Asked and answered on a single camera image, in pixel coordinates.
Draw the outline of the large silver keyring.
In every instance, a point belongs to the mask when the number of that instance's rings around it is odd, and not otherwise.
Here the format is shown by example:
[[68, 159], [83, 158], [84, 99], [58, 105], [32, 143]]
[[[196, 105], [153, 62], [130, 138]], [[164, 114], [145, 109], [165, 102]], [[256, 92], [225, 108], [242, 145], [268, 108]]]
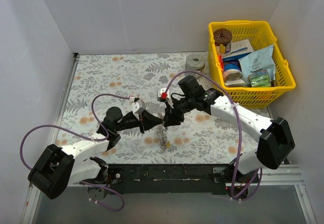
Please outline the large silver keyring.
[[160, 142], [160, 147], [163, 151], [165, 151], [167, 148], [165, 147], [166, 142], [168, 141], [167, 137], [167, 128], [164, 127], [164, 116], [161, 113], [158, 113], [158, 118], [162, 120], [162, 123], [157, 126], [157, 132], [158, 132], [158, 138]]

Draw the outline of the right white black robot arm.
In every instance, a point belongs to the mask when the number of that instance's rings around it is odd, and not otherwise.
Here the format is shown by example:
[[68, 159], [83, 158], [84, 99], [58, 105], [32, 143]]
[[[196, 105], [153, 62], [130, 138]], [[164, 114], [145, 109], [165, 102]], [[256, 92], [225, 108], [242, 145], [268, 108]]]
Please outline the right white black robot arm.
[[158, 91], [160, 101], [165, 102], [164, 126], [180, 125], [184, 115], [192, 110], [204, 111], [211, 116], [237, 124], [252, 137], [258, 146], [234, 159], [227, 170], [220, 174], [223, 179], [243, 181], [250, 172], [259, 168], [277, 169], [295, 148], [295, 142], [288, 122], [278, 117], [271, 119], [230, 102], [220, 91], [205, 90], [192, 75], [179, 81], [181, 98], [171, 97], [166, 88]]

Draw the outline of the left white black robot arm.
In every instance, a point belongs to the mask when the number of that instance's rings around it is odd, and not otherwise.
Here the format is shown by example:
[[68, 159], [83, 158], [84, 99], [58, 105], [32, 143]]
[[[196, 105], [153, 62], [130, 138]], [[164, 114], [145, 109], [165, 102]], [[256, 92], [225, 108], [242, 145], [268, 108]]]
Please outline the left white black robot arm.
[[85, 180], [106, 183], [110, 178], [108, 164], [96, 155], [115, 147], [120, 140], [119, 131], [139, 128], [144, 133], [162, 122], [146, 110], [123, 115], [120, 108], [111, 107], [91, 140], [64, 147], [47, 146], [31, 169], [28, 180], [50, 199], [57, 198], [70, 184]]

